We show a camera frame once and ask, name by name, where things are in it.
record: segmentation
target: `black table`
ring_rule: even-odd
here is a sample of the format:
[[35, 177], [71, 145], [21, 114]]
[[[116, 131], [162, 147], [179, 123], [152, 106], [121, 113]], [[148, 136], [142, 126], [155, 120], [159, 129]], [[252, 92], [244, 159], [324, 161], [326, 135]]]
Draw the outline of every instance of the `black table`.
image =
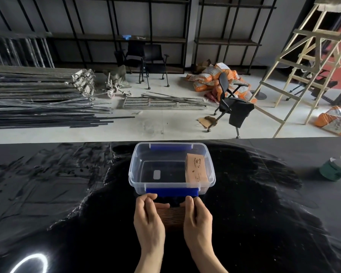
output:
[[[203, 142], [209, 146], [210, 151], [212, 150], [211, 156], [214, 164], [215, 162], [221, 163], [217, 158], [219, 152], [228, 153], [229, 151], [230, 154], [237, 154], [229, 157], [228, 160], [223, 160], [224, 165], [215, 165], [215, 168], [218, 169], [216, 185], [214, 188], [210, 188], [203, 198], [214, 215], [213, 243], [237, 241], [237, 245], [225, 245], [224, 251], [230, 251], [229, 260], [232, 259], [232, 256], [238, 255], [235, 254], [235, 251], [241, 254], [243, 251], [253, 253], [257, 256], [252, 249], [244, 249], [244, 245], [241, 245], [241, 242], [244, 241], [253, 245], [250, 232], [255, 232], [256, 239], [258, 239], [253, 247], [265, 243], [265, 252], [272, 253], [268, 247], [283, 245], [283, 243], [287, 243], [288, 247], [294, 244], [293, 248], [295, 248], [293, 251], [289, 251], [289, 248], [285, 247], [282, 254], [275, 256], [274, 261], [250, 261], [250, 263], [258, 264], [258, 270], [252, 269], [246, 260], [238, 256], [238, 262], [233, 261], [236, 263], [234, 271], [263, 272], [284, 268], [289, 272], [341, 272], [341, 180], [338, 182], [327, 181], [317, 172], [318, 167], [328, 158], [341, 155], [341, 137], [209, 140]], [[213, 144], [217, 144], [218, 148], [214, 149]], [[233, 144], [245, 147], [250, 161], [246, 162], [243, 158], [246, 152], [244, 153], [242, 148], [235, 148]], [[81, 254], [82, 261], [88, 257], [88, 261], [84, 262], [87, 266], [94, 264], [95, 256], [102, 259], [108, 257], [111, 261], [110, 264], [114, 265], [115, 261], [112, 261], [111, 257], [116, 256], [116, 251], [123, 251], [125, 246], [119, 246], [119, 240], [116, 238], [119, 234], [112, 234], [110, 231], [121, 232], [120, 227], [127, 228], [131, 225], [132, 214], [122, 217], [123, 214], [120, 213], [119, 207], [121, 206], [126, 211], [131, 210], [134, 204], [132, 200], [136, 195], [132, 193], [131, 188], [128, 188], [127, 180], [116, 181], [120, 173], [119, 171], [113, 172], [112, 169], [128, 168], [129, 155], [133, 147], [134, 142], [0, 145], [0, 272], [9, 272], [18, 260], [34, 252], [48, 253], [50, 263], [52, 263], [49, 268], [50, 272], [65, 272], [72, 269], [73, 265], [67, 261], [75, 261], [78, 257], [74, 256], [80, 255], [81, 251], [86, 253], [83, 256], [83, 253]], [[283, 167], [282, 162], [273, 156], [284, 160], [300, 180], [294, 176], [291, 169]], [[243, 163], [238, 164], [238, 160], [243, 160]], [[252, 164], [256, 165], [256, 168], [251, 169]], [[250, 173], [251, 171], [256, 174], [251, 174], [250, 178], [246, 178], [243, 172]], [[126, 179], [127, 173], [121, 174], [121, 178]], [[243, 183], [250, 181], [251, 183], [248, 183], [250, 187]], [[221, 184], [226, 186], [226, 189], [220, 190]], [[122, 191], [127, 191], [127, 194], [121, 197], [113, 195], [113, 199], [98, 202], [101, 196], [106, 195], [106, 189], [109, 187], [120, 194]], [[267, 194], [268, 197], [258, 195], [261, 192]], [[234, 201], [232, 206], [227, 206], [227, 202], [231, 201], [228, 200], [228, 197], [233, 200], [237, 199], [237, 201]], [[253, 200], [259, 199], [259, 197], [270, 203], [255, 205]], [[274, 202], [280, 202], [280, 207], [271, 206], [273, 197], [276, 197]], [[84, 198], [86, 201], [78, 209], [79, 203]], [[101, 205], [98, 205], [96, 210], [91, 210], [91, 206], [94, 206], [95, 202], [96, 205], [98, 203]], [[171, 199], [170, 202], [174, 204], [172, 202], [177, 202], [177, 200]], [[114, 211], [99, 211], [105, 205], [114, 207]], [[254, 211], [259, 207], [263, 207], [264, 210], [256, 211], [253, 216], [251, 210]], [[230, 209], [240, 214], [230, 212], [234, 218], [225, 218], [225, 214]], [[280, 224], [271, 224], [269, 221], [274, 216], [276, 216], [276, 220], [279, 219], [277, 214], [274, 216], [271, 214], [280, 212], [280, 209], [283, 210], [285, 218], [280, 221]], [[298, 212], [287, 215], [290, 211], [297, 210]], [[223, 215], [219, 216], [217, 213], [221, 211]], [[97, 229], [104, 224], [104, 221], [99, 220], [96, 213], [109, 213], [113, 217], [109, 222], [110, 225], [106, 225], [100, 230]], [[258, 225], [262, 225], [261, 229], [270, 228], [273, 234], [267, 237], [268, 234], [265, 232], [258, 233], [259, 226], [251, 226], [253, 217]], [[294, 230], [288, 230], [292, 228], [290, 226], [283, 227], [286, 219], [290, 219], [289, 223], [295, 225]], [[82, 233], [83, 230], [74, 227], [85, 221], [98, 222], [100, 225], [96, 225], [96, 229], [94, 229], [95, 225], [86, 228], [86, 233]], [[113, 227], [112, 222], [114, 224], [116, 222], [120, 229]], [[88, 242], [89, 232], [92, 232], [93, 240], [102, 240], [103, 236], [110, 236], [112, 239], [109, 241], [114, 242], [117, 248], [111, 245], [105, 249], [94, 249], [94, 244]], [[294, 232], [295, 235], [287, 239], [284, 234], [288, 232], [289, 234]], [[236, 237], [230, 240], [230, 234], [236, 234]], [[123, 239], [123, 243], [133, 247], [133, 236], [134, 233], [129, 234]], [[80, 237], [86, 237], [86, 242], [78, 242]], [[171, 234], [167, 237], [176, 241], [180, 234]], [[263, 237], [268, 240], [273, 238], [276, 242], [267, 245], [268, 240], [264, 241]], [[174, 260], [168, 258], [173, 254], [167, 251], [169, 245], [171, 242], [166, 241], [163, 264], [167, 264], [171, 268]], [[180, 245], [179, 251], [186, 257], [187, 251], [183, 247], [184, 245]], [[73, 252], [74, 248], [78, 250], [76, 254]], [[124, 266], [132, 268], [132, 265], [136, 265], [139, 248], [134, 247], [128, 250], [127, 260], [123, 262]], [[215, 249], [215, 252], [220, 260], [226, 263], [224, 253], [219, 249]], [[263, 259], [270, 258], [263, 252], [260, 252], [259, 255]], [[189, 266], [188, 270], [192, 271], [192, 265]]]

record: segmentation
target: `wooden ladder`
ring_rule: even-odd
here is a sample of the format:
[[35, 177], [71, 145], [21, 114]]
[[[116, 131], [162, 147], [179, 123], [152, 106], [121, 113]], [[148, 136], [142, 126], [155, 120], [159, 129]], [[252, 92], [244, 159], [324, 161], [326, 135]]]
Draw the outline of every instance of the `wooden ladder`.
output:
[[[326, 16], [326, 14], [328, 12], [326, 7], [321, 9], [320, 5], [322, 3], [326, 3], [326, 2], [327, 2], [327, 0], [316, 0], [312, 10], [309, 12], [307, 17], [303, 21], [303, 23], [300, 25], [300, 27], [293, 31], [293, 33], [294, 33], [293, 37], [291, 38], [289, 43], [286, 45], [286, 47], [282, 51], [282, 53], [279, 56], [277, 56], [273, 67], [270, 68], [269, 72], [261, 80], [258, 88], [255, 90], [253, 96], [250, 98], [250, 100], [252, 98], [254, 98], [254, 96], [259, 92], [260, 88], [262, 86], [266, 86], [270, 89], [273, 89], [274, 91], [281, 93], [279, 99], [277, 100], [277, 102], [275, 104], [275, 107], [278, 105], [282, 96], [287, 96], [287, 97], [296, 101], [284, 119], [280, 119], [280, 118], [274, 116], [273, 114], [263, 110], [261, 107], [255, 105], [255, 109], [259, 110], [263, 114], [267, 115], [268, 117], [270, 117], [270, 118], [274, 119], [275, 121], [277, 121], [278, 123], [280, 123], [280, 126], [279, 126], [277, 132], [274, 134], [273, 138], [275, 138], [277, 136], [279, 131], [282, 129], [282, 127], [284, 126], [284, 124], [288, 120], [289, 116], [292, 114], [293, 110], [296, 108], [296, 106], [300, 102], [311, 106], [311, 110], [310, 110], [304, 124], [308, 123], [309, 118], [310, 118], [313, 110], [317, 108], [318, 102], [321, 99], [323, 93], [325, 92], [326, 89], [328, 89], [327, 85], [328, 85], [328, 82], [330, 81], [333, 73], [335, 72], [335, 70], [337, 68], [341, 67], [341, 63], [340, 63], [340, 61], [341, 61], [341, 31], [327, 31], [327, 30], [322, 30], [319, 28], [322, 21], [323, 21], [323, 18]], [[313, 30], [312, 31], [303, 30], [303, 28], [305, 27], [305, 25], [307, 24], [307, 22], [309, 21], [309, 19], [313, 15], [313, 13], [316, 12], [316, 10], [322, 10], [322, 11], [320, 12], [320, 16], [319, 16], [318, 21], [317, 21], [316, 25], [314, 26]], [[303, 38], [299, 42], [293, 44], [293, 42], [296, 40], [297, 36], [299, 36], [299, 35], [303, 35], [303, 36], [305, 36], [305, 38]], [[331, 44], [330, 44], [331, 47], [330, 47], [330, 50], [328, 51], [327, 55], [324, 58], [322, 58], [321, 57], [321, 44], [325, 40], [331, 41]], [[301, 46], [303, 44], [304, 44], [304, 48], [303, 48], [302, 52], [298, 55], [298, 60], [296, 63], [289, 61], [289, 60], [286, 60], [286, 59], [283, 59], [283, 57], [286, 54], [290, 53], [292, 50], [298, 48], [299, 46]], [[309, 53], [312, 50], [314, 50], [314, 56], [309, 55]], [[302, 65], [301, 64], [302, 59], [307, 59], [307, 60], [311, 61], [314, 64], [314, 66], [308, 67], [308, 66]], [[292, 70], [291, 74], [289, 75], [283, 89], [279, 89], [279, 88], [265, 82], [269, 78], [269, 76], [272, 74], [272, 72], [275, 70], [278, 63], [283, 63], [283, 64], [286, 64], [286, 65], [293, 67], [293, 70]], [[316, 83], [315, 79], [318, 76], [318, 73], [322, 70], [322, 68], [325, 65], [330, 65], [332, 67], [332, 69], [328, 73], [328, 76], [326, 77], [324, 84]], [[301, 69], [301, 70], [304, 70], [304, 71], [311, 73], [312, 77], [310, 79], [306, 79], [306, 78], [301, 78], [299, 76], [296, 76], [295, 72], [297, 69]], [[287, 89], [287, 87], [290, 84], [292, 79], [298, 80], [298, 81], [306, 84], [304, 87], [304, 90], [302, 91], [302, 93], [299, 97], [286, 91], [286, 89]], [[316, 98], [314, 103], [309, 103], [307, 101], [302, 100], [303, 95], [308, 91], [308, 89], [311, 86], [320, 89], [318, 97]]]

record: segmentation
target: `finger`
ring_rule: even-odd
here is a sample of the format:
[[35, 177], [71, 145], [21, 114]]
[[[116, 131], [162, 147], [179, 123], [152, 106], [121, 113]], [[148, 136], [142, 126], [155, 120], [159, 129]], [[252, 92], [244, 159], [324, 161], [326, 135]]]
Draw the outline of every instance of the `finger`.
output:
[[163, 204], [163, 203], [155, 203], [154, 202], [154, 205], [155, 205], [155, 208], [158, 210], [158, 209], [168, 209], [170, 208], [170, 204], [169, 203], [166, 203], [166, 204]]
[[195, 207], [197, 210], [197, 218], [206, 218], [209, 216], [210, 212], [206, 208], [205, 204], [202, 202], [202, 200], [199, 197], [195, 197], [193, 199], [195, 203]]
[[148, 222], [153, 222], [159, 216], [153, 200], [149, 197], [145, 200], [145, 209], [148, 215]]
[[145, 203], [144, 201], [146, 200], [146, 198], [150, 198], [150, 199], [156, 199], [157, 198], [157, 194], [143, 194], [141, 196], [139, 196], [136, 199], [136, 203], [135, 203], [135, 214], [134, 214], [134, 218], [135, 217], [139, 217], [142, 220], [147, 220], [146, 219], [146, 212], [145, 212]]
[[195, 225], [195, 204], [193, 198], [190, 196], [186, 197], [185, 200], [186, 214], [184, 217], [184, 224]]

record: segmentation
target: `glossy black tabletop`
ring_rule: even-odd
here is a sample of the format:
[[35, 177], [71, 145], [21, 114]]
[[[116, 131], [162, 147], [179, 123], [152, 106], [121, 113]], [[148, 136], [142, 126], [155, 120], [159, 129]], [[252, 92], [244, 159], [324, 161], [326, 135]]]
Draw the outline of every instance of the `glossy black tabletop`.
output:
[[[216, 183], [201, 196], [229, 272], [341, 272], [341, 180], [317, 169], [341, 138], [202, 141]], [[0, 272], [42, 254], [48, 272], [134, 271], [136, 143], [0, 145]], [[182, 198], [163, 198], [177, 206]], [[35, 258], [16, 272], [41, 272]], [[197, 271], [182, 232], [166, 235], [162, 272]]]

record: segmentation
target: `right hand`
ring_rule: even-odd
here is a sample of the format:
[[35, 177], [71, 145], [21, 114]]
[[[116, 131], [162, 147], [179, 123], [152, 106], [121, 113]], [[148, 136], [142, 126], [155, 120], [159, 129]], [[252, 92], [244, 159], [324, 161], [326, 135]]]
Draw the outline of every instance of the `right hand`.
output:
[[199, 197], [186, 197], [180, 204], [186, 207], [183, 232], [186, 244], [194, 256], [197, 253], [211, 255], [212, 248], [212, 215]]

